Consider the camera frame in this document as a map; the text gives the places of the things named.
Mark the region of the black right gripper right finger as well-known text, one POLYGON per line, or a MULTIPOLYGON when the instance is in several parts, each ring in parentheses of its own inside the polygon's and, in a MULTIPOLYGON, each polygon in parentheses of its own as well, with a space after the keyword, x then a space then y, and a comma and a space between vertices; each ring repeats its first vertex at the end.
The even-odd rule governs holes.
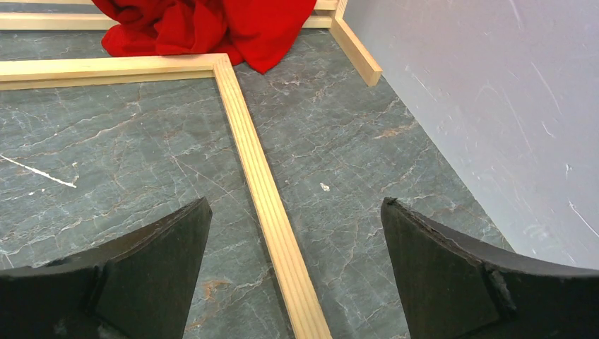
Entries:
POLYGON ((530 258, 385 198, 381 223, 413 338, 597 338, 598 272, 530 258))

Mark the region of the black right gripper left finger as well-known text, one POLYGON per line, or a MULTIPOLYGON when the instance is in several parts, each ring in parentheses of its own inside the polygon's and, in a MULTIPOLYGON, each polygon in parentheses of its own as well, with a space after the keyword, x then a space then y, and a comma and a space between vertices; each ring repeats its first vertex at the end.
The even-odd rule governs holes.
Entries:
POLYGON ((97 247, 1 272, 2 338, 181 338, 212 219, 205 198, 97 247))

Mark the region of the light wooden picture frame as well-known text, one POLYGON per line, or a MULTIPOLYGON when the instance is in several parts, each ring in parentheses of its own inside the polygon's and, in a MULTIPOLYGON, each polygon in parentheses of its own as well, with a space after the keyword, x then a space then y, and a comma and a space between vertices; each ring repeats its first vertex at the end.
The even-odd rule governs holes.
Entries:
POLYGON ((1 89, 214 77, 296 338, 331 332, 226 54, 3 61, 1 89))

